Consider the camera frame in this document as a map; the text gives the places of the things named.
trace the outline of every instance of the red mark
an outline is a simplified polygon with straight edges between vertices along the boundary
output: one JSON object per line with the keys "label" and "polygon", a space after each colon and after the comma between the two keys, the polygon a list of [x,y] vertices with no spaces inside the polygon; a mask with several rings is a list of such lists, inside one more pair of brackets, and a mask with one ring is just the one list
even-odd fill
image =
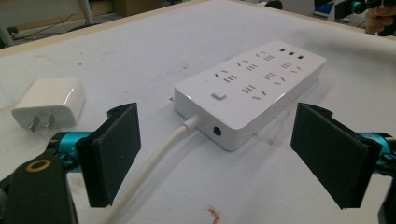
{"label": "red mark", "polygon": [[216,212],[215,209],[209,209],[207,211],[210,212],[213,217],[215,217],[215,220],[213,220],[213,224],[218,224],[220,221],[219,213]]}

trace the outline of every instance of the power outlet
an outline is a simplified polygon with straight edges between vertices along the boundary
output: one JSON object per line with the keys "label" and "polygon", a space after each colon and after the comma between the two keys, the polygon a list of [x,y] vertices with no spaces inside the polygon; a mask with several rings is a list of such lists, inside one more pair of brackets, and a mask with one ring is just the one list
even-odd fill
{"label": "power outlet", "polygon": [[307,89],[326,59],[274,41],[175,86],[175,110],[226,150],[241,147]]}

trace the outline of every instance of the socket hole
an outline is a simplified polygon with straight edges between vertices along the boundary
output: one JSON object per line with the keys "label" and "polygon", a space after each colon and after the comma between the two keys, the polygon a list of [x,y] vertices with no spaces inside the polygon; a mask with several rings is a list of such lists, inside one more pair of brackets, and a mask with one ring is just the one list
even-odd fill
{"label": "socket hole", "polygon": [[213,133],[214,133],[215,135],[217,135],[217,136],[221,136],[221,129],[218,128],[218,127],[215,127],[215,128],[213,129]]}

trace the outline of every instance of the black mount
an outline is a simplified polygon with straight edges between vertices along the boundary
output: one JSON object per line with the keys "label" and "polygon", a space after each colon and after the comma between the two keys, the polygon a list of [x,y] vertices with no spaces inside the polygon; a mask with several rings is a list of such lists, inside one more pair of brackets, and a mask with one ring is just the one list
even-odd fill
{"label": "black mount", "polygon": [[[95,132],[82,138],[55,134],[43,154],[3,179],[0,193],[7,203],[0,206],[0,223],[78,223],[65,175],[79,166],[90,206],[112,204],[141,142],[136,104],[115,107],[107,117]],[[70,152],[61,150],[63,145]]]}
{"label": "black mount", "polygon": [[396,223],[396,141],[385,133],[375,135],[379,141],[354,133],[327,109],[299,103],[291,147],[342,209],[361,206],[373,172],[393,176],[378,219]]}

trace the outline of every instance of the power switch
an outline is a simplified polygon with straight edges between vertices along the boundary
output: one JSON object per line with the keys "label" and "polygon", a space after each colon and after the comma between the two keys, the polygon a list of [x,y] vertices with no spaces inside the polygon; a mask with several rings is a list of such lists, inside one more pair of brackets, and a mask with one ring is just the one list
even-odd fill
{"label": "power switch", "polygon": [[223,91],[216,91],[212,93],[213,98],[215,98],[218,101],[222,101],[225,98],[227,98],[227,94]]}

